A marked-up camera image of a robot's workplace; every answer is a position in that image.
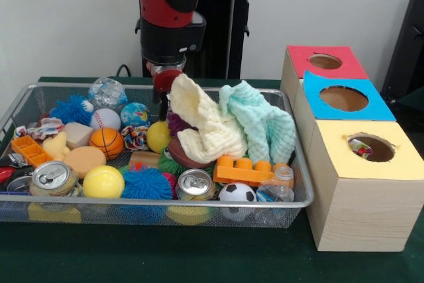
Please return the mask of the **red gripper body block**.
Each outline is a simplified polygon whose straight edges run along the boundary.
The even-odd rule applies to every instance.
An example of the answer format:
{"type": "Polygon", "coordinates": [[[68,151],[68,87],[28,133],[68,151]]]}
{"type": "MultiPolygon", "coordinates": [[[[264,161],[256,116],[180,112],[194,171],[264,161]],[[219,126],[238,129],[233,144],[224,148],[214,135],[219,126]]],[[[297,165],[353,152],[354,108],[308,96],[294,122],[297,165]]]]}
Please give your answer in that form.
{"type": "Polygon", "coordinates": [[[173,81],[182,74],[181,70],[164,70],[156,72],[153,76],[153,85],[156,91],[168,92],[171,90],[173,81]]]}

